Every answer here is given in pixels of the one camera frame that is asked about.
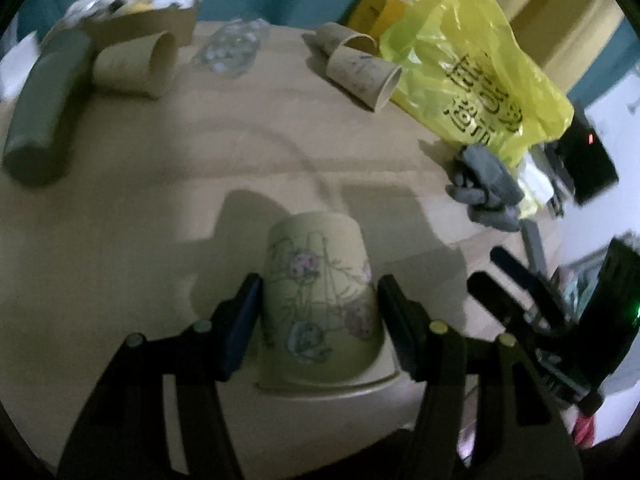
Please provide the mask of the paper cup with cartoon print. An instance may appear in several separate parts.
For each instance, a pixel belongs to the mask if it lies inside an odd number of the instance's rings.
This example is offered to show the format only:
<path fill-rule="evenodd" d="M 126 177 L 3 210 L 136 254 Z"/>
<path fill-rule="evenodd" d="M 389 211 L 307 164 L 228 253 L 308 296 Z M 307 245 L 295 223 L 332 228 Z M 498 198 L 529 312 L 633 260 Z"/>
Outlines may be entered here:
<path fill-rule="evenodd" d="M 356 396 L 400 375 L 357 221 L 305 212 L 269 232 L 257 385 L 280 396 Z"/>

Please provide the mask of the rear brown paper cup lying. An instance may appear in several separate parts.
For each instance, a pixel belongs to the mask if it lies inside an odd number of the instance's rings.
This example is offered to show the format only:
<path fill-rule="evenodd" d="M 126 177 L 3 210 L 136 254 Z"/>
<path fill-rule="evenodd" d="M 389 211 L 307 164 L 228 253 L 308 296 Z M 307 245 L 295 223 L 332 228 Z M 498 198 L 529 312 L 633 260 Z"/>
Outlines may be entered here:
<path fill-rule="evenodd" d="M 327 56 L 331 56 L 339 47 L 349 47 L 369 54 L 378 52 L 378 45 L 371 36 L 333 22 L 320 25 L 314 39 Z"/>

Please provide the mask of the brown paper cup by thermos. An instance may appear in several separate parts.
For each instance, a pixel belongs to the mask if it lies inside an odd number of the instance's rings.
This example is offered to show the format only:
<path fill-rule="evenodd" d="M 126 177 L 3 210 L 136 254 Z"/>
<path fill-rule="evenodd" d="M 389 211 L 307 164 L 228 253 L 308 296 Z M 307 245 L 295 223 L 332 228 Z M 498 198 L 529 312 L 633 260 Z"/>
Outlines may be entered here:
<path fill-rule="evenodd" d="M 178 50 L 171 32 L 113 44 L 94 61 L 92 82 L 101 90 L 159 99 L 174 78 Z"/>

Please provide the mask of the black phone on table edge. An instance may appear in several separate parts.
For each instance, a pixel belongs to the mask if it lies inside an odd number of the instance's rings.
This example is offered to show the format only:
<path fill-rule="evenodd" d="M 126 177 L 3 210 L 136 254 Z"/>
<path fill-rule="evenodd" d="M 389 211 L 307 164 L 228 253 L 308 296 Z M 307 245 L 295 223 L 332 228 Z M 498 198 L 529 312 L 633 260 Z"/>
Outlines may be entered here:
<path fill-rule="evenodd" d="M 520 226 L 529 271 L 548 278 L 547 261 L 538 224 L 533 220 L 524 219 L 520 222 Z"/>

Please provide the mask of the white crumpled tissue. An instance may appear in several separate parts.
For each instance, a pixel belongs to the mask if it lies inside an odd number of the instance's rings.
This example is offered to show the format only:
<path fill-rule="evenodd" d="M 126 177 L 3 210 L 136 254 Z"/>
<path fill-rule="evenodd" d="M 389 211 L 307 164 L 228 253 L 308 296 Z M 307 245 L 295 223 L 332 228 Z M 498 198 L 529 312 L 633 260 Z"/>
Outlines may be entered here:
<path fill-rule="evenodd" d="M 533 157 L 528 153 L 515 168 L 514 177 L 524 194 L 518 204 L 521 218 L 533 216 L 552 199 L 554 191 L 550 179 L 536 166 Z"/>

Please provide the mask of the grey knit gloves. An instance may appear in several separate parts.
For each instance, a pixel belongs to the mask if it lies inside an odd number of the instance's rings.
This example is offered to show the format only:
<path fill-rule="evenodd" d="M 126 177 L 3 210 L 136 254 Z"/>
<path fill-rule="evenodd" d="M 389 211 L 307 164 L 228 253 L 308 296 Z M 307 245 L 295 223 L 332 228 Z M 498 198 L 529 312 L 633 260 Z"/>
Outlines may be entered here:
<path fill-rule="evenodd" d="M 508 168 L 484 144 L 467 145 L 449 171 L 446 193 L 466 207 L 469 219 L 501 232 L 518 232 L 524 193 Z"/>

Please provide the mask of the black electronic device with led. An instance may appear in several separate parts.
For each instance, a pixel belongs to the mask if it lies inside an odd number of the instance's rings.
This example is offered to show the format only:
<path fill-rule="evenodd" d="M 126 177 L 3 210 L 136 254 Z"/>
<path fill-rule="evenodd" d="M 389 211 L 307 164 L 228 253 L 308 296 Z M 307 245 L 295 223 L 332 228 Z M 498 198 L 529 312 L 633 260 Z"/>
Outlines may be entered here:
<path fill-rule="evenodd" d="M 610 154 L 579 103 L 563 135 L 544 144 L 544 154 L 578 206 L 585 206 L 620 182 Z"/>

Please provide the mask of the yellow plastic shopping bag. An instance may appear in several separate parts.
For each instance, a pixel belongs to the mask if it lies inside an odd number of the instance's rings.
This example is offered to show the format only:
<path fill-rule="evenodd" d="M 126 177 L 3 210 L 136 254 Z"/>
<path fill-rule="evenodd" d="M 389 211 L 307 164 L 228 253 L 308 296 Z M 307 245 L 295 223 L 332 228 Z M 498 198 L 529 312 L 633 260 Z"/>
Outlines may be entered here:
<path fill-rule="evenodd" d="M 378 45 L 401 67 L 396 104 L 456 148 L 486 145 L 513 177 L 532 146 L 558 140 L 573 120 L 496 0 L 420 0 Z"/>

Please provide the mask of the yellow curtain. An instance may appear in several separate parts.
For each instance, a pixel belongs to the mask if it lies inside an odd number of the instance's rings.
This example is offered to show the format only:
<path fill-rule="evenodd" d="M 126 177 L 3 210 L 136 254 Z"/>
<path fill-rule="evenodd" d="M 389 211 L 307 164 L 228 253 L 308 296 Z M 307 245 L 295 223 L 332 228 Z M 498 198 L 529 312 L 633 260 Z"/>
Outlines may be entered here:
<path fill-rule="evenodd" d="M 615 0 L 496 0 L 521 49 L 570 91 L 623 21 Z"/>

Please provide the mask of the grey metal thermos bottle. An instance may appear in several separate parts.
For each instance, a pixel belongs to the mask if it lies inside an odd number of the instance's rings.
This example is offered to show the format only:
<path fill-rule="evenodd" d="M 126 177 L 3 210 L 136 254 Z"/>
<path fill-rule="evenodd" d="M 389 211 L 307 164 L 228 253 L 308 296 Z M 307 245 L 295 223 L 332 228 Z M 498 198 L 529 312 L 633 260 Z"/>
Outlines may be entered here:
<path fill-rule="evenodd" d="M 77 29 L 60 32 L 43 48 L 6 134 L 2 168 L 14 181 L 40 188 L 63 177 L 95 57 L 91 38 Z"/>

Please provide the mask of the white desk lamp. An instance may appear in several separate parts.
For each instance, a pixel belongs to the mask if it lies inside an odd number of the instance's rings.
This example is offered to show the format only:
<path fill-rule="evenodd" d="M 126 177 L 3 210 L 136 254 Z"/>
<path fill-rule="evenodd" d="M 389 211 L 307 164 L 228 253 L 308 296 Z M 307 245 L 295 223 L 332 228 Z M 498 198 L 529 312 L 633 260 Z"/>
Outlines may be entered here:
<path fill-rule="evenodd" d="M 2 102 L 14 101 L 20 95 L 39 55 L 37 33 L 30 32 L 2 58 L 0 65 Z"/>

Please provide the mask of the cardboard box of candies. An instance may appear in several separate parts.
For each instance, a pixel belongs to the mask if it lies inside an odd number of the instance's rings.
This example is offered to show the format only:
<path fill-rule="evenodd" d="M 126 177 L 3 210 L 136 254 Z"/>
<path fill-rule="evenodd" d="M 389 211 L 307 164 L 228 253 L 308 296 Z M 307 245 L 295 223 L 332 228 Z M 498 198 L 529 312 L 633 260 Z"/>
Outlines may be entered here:
<path fill-rule="evenodd" d="M 198 8 L 167 8 L 105 21 L 85 21 L 78 28 L 91 38 L 99 50 L 161 32 L 170 32 L 178 47 L 186 47 L 192 42 L 197 18 Z"/>

